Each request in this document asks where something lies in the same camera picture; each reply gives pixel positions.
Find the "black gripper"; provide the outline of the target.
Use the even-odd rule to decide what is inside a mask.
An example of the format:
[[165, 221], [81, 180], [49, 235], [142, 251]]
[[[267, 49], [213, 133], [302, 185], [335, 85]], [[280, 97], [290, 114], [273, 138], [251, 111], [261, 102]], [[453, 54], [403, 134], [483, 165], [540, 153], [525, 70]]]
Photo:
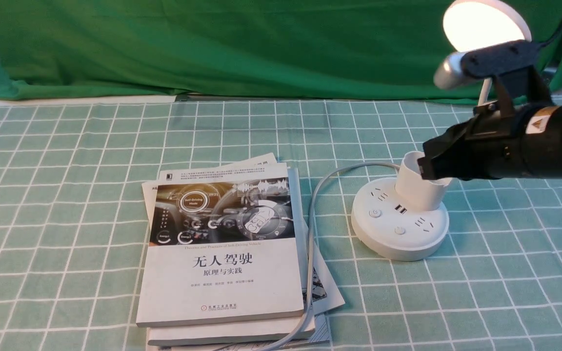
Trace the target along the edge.
[[527, 104], [510, 115], [486, 107], [476, 107], [474, 111], [475, 117], [423, 143], [424, 156], [418, 160], [422, 178], [534, 178], [523, 146], [527, 138], [534, 136], [527, 129], [534, 117], [549, 117], [555, 107]]

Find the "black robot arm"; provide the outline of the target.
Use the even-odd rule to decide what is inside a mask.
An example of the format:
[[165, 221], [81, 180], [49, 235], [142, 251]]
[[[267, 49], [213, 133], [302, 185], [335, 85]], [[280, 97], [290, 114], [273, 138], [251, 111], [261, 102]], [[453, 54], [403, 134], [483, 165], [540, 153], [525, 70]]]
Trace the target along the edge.
[[562, 179], [562, 106], [527, 104], [511, 116], [481, 106], [474, 111], [423, 143], [422, 178]]

